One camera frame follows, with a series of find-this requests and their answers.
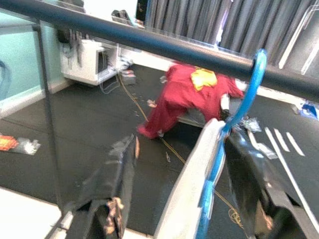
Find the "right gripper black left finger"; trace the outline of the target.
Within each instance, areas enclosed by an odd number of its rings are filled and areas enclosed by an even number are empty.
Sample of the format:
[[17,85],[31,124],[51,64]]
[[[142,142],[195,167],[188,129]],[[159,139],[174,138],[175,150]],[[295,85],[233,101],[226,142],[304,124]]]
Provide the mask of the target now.
[[65,239],[122,239],[130,212],[139,139],[115,142],[104,163],[82,184]]

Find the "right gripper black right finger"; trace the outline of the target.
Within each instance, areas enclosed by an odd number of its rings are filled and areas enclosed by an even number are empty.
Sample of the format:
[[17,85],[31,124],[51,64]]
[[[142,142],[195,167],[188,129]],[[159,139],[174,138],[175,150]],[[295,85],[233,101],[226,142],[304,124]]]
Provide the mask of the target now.
[[309,239],[308,221],[296,193],[247,134],[225,141],[230,188],[249,239]]

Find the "white cloth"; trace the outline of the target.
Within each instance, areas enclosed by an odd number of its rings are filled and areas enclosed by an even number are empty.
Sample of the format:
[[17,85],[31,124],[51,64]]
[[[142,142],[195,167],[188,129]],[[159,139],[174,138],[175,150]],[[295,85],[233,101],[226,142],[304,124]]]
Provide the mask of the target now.
[[224,121],[212,119],[202,129],[169,195],[154,239],[195,239],[202,190],[224,125]]

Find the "blue plastic clothes hanger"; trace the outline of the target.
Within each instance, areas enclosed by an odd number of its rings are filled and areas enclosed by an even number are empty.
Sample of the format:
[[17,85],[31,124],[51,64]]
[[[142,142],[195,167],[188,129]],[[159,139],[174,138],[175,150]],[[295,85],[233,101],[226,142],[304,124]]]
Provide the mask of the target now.
[[205,178],[199,206],[201,208],[195,239],[205,239],[208,231],[209,221],[214,203],[214,190],[220,178],[225,164],[224,140],[230,134],[232,127],[239,123],[243,116],[251,108],[257,94],[257,90],[262,83],[267,66],[267,52],[259,49],[254,58],[252,76],[247,87],[245,96],[234,116],[226,121],[225,126],[220,130],[217,137],[217,152],[213,159],[209,173]]

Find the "blue dustpan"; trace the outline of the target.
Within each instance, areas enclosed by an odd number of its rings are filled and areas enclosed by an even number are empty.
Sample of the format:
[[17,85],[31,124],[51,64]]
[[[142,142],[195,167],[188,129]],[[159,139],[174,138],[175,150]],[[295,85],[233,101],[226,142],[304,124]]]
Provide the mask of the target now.
[[319,110],[309,101],[300,104],[298,114],[303,117],[319,120]]

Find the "red garment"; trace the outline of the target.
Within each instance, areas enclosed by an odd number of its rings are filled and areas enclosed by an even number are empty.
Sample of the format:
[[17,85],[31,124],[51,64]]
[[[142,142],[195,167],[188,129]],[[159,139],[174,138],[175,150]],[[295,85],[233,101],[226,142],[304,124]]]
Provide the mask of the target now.
[[204,86],[197,90],[191,80],[196,71],[192,65],[175,64],[166,72],[167,82],[156,100],[148,121],[138,126],[138,132],[147,138],[156,138],[169,131],[188,109],[199,110],[206,121],[222,120],[221,99],[223,95],[242,98],[243,91],[234,78],[215,73],[215,86]]

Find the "orange white product tag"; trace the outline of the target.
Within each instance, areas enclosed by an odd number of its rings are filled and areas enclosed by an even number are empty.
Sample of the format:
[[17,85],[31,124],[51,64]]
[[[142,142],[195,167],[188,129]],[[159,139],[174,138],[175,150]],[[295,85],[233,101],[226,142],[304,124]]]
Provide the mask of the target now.
[[38,140],[31,141],[28,138],[14,138],[13,136],[0,135],[0,151],[35,155],[41,147]]

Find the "grey power strip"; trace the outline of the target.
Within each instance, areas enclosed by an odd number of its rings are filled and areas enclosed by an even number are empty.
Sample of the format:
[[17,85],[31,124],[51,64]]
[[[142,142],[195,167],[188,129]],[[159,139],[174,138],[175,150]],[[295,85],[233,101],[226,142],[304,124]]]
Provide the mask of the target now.
[[136,76],[133,70],[125,70],[121,72],[124,85],[133,85],[136,83]]

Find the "white cabinet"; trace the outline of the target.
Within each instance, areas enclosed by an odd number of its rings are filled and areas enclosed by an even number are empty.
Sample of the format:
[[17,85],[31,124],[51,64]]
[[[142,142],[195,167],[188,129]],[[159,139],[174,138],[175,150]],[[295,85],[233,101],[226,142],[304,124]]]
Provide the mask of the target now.
[[61,72],[65,78],[97,86],[114,77],[118,48],[93,40],[82,40],[77,46],[60,44]]

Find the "black metal clothes rack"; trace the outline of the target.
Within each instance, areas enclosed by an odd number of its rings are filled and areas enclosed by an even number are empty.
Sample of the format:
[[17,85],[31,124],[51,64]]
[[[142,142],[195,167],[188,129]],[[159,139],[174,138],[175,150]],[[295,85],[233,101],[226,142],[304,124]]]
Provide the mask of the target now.
[[[33,17],[60,27],[73,28],[90,35],[114,41],[132,48],[175,59],[226,75],[250,79],[254,60],[223,51],[173,39],[124,24],[102,20],[82,12],[50,4],[41,0],[0,0],[0,8]],[[266,66],[264,85],[272,89],[315,100],[319,97],[319,83],[292,72]]]

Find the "grey curtain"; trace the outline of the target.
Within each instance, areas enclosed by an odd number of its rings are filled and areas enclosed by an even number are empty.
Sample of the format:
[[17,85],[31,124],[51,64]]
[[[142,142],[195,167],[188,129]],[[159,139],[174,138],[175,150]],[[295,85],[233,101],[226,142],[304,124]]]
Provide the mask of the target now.
[[283,67],[297,29],[319,0],[147,0],[146,26]]

